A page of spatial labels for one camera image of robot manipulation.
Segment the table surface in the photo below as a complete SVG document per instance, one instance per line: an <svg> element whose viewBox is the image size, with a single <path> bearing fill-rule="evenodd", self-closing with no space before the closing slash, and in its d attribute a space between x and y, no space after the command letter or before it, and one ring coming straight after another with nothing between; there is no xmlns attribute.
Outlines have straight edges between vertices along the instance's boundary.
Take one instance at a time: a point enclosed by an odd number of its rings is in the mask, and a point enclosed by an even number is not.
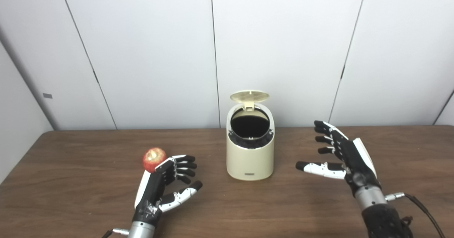
<svg viewBox="0 0 454 238"><path fill-rule="evenodd" d="M361 137L384 193L415 195L447 237L454 233L454 127L345 127ZM155 238L367 237L345 181L295 169L298 160L336 162L319 155L313 128L277 128L270 178L245 182L226 171L224 129L55 131L42 135L0 185L0 236L99 238L129 228L152 146L196 157L203 188L166 212ZM166 188L185 187L174 182ZM407 199L392 202L411 215L417 238L437 237L429 219Z"/></svg>

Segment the red apple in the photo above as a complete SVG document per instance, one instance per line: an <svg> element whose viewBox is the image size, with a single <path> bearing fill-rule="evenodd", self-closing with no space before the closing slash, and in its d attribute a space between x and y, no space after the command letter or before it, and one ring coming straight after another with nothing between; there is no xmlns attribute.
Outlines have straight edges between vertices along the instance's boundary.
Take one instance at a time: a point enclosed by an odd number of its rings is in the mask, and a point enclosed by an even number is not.
<svg viewBox="0 0 454 238"><path fill-rule="evenodd" d="M167 159L167 155L164 152L164 150L160 148L152 148L149 149L144 155L143 155L143 167L145 170L149 173L153 173L154 169L161 164L161 162L164 162L164 160Z"/></svg>

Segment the metal connector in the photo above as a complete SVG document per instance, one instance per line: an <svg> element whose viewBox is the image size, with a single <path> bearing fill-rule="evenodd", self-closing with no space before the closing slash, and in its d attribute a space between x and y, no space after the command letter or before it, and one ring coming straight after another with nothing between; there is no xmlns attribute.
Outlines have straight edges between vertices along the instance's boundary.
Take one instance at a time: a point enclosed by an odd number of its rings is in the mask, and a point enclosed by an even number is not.
<svg viewBox="0 0 454 238"><path fill-rule="evenodd" d="M119 233L120 235L128 236L129 235L129 230L121 229L121 228L114 228L112 230L112 233Z"/></svg>
<svg viewBox="0 0 454 238"><path fill-rule="evenodd" d="M389 201L394 201L395 199L402 198L404 196L405 196L405 194L402 192L391 193L391 194L388 194L387 196L385 196L384 199L389 202Z"/></svg>

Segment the cream trash can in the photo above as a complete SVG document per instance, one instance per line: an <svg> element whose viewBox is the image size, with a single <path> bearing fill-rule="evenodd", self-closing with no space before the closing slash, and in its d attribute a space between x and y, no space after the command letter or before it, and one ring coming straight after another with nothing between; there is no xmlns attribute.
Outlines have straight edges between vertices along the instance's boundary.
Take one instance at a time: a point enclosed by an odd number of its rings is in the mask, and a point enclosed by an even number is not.
<svg viewBox="0 0 454 238"><path fill-rule="evenodd" d="M227 115L227 172L240 180L268 178L274 170L274 120L258 102L269 95L262 91L239 91L230 99L240 104Z"/></svg>

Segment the cable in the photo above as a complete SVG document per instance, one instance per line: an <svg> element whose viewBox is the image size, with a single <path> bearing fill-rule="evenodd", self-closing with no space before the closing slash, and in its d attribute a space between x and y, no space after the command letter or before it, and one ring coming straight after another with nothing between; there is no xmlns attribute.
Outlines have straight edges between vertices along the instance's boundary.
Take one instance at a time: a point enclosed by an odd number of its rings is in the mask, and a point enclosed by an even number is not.
<svg viewBox="0 0 454 238"><path fill-rule="evenodd" d="M112 234L112 230L107 231L101 238L107 238Z"/></svg>
<svg viewBox="0 0 454 238"><path fill-rule="evenodd" d="M430 221L432 222L433 226L437 230L438 234L440 235L440 237L441 238L446 238L444 236L443 232L441 231L441 228L438 226L437 222L435 221L435 219L428 212L428 209L426 207L424 207L424 205L416 197L414 197L412 195L409 195L407 193L405 194L405 196L408 199L410 199L410 201L412 201L414 204L416 204L427 215L427 217L430 219Z"/></svg>

